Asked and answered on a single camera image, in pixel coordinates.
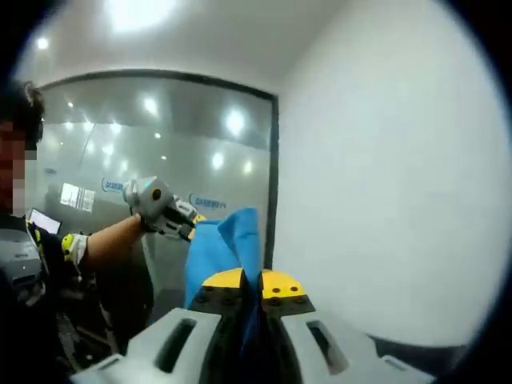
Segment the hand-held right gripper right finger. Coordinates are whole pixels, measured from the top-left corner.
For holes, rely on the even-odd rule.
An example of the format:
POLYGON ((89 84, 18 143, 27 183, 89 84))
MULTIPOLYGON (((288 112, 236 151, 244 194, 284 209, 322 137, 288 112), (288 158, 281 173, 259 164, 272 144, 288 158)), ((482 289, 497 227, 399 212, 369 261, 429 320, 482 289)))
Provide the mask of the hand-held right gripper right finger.
POLYGON ((432 383, 435 378, 393 356, 343 320, 326 318, 301 283, 280 271, 260 274, 261 306, 282 360, 283 383, 432 383))

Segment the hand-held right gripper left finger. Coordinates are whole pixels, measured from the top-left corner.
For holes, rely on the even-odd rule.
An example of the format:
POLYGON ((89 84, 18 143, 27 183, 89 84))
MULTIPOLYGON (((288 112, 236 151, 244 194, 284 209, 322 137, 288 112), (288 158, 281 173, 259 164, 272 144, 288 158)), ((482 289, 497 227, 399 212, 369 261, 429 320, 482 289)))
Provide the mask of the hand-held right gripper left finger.
POLYGON ((199 383, 222 316, 175 308, 114 354, 71 377, 72 383, 199 383))

